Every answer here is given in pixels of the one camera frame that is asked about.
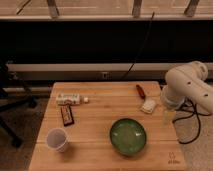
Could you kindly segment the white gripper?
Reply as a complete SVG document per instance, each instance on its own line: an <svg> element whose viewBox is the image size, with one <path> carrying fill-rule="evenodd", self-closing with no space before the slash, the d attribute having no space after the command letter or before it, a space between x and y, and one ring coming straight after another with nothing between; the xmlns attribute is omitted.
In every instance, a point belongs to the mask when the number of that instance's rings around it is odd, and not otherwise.
<svg viewBox="0 0 213 171"><path fill-rule="evenodd" d="M168 125L176 114L175 110L169 109L178 109L184 102L184 96L166 85L161 91L161 101L168 108L163 111L163 124Z"/></svg>

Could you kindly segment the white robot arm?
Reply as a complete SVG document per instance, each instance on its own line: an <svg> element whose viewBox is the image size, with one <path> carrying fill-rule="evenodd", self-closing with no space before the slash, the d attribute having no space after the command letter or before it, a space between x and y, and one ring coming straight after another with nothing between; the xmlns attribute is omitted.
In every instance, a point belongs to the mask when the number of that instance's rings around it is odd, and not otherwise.
<svg viewBox="0 0 213 171"><path fill-rule="evenodd" d="M176 66L167 71L166 85L161 91L165 125L171 122L176 110L186 98L213 114L213 87L205 82L207 76L207 66L199 61Z"/></svg>

